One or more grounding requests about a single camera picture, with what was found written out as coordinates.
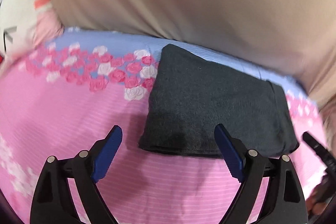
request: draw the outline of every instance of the pink bed sheet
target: pink bed sheet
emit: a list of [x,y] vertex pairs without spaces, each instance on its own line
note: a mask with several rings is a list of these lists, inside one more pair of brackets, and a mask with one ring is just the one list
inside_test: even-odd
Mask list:
[[[29,223],[34,188],[48,156],[73,157],[117,124],[123,129],[123,142],[98,188],[119,223],[218,223],[239,187],[223,160],[165,156],[137,147],[148,112],[151,81],[135,84],[121,72],[113,80],[112,71],[108,71],[108,85],[105,78],[83,79],[55,68],[52,54],[47,62],[43,59],[42,69],[31,63],[53,50],[40,48],[42,53],[27,57],[0,82],[0,188],[18,216]],[[71,50],[63,54],[81,54],[79,48],[72,54]],[[92,56],[100,58],[99,51]],[[156,61],[150,60],[155,68]],[[153,67],[146,79],[155,78]],[[129,81],[129,87],[120,85],[121,80]],[[310,131],[325,144],[315,105],[290,91],[287,100],[297,138]],[[290,157],[308,197],[325,167],[304,143]],[[79,215],[89,223],[74,183],[70,181],[70,185]],[[257,218],[266,187],[264,179],[249,222]]]

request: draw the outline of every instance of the bed sheet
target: bed sheet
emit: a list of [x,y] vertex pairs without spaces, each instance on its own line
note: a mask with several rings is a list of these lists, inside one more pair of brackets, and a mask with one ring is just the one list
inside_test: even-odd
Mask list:
[[[159,155],[137,147],[161,49],[168,43],[281,85],[298,140],[310,131],[325,144],[316,105],[291,77],[182,42],[71,28],[0,81],[0,188],[25,223],[46,158],[73,157],[115,124],[123,129],[123,142],[98,188],[119,223],[220,221],[239,188],[223,160]],[[324,166],[304,143],[290,157],[308,197]],[[72,180],[70,186],[82,221],[89,223]],[[264,179],[249,222],[256,219],[266,188]]]

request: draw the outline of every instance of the silver screw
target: silver screw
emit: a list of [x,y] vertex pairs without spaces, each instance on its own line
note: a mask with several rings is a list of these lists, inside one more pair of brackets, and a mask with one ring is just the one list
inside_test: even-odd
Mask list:
[[256,157],[258,155],[258,152],[251,149],[251,150],[249,150],[249,155],[252,156],[252,157]]
[[284,161],[290,161],[290,158],[287,155],[282,155],[282,159]]
[[47,162],[52,163],[55,160],[54,156],[50,156],[49,158],[47,158]]
[[83,151],[79,152],[79,156],[81,158],[85,158],[88,154],[89,154],[89,152],[87,150],[83,150]]

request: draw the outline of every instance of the dark gray cloth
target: dark gray cloth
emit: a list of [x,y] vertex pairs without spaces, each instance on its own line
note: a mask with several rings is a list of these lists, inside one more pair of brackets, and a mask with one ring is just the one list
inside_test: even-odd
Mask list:
[[291,153],[299,145],[280,86],[165,46],[139,147],[221,158],[213,137],[219,123],[264,156]]

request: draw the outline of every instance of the orange stripe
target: orange stripe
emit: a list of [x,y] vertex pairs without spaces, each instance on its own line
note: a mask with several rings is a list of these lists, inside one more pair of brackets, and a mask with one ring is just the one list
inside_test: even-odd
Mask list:
[[35,9],[39,9],[41,6],[46,5],[49,2],[50,0],[35,0],[34,7]]

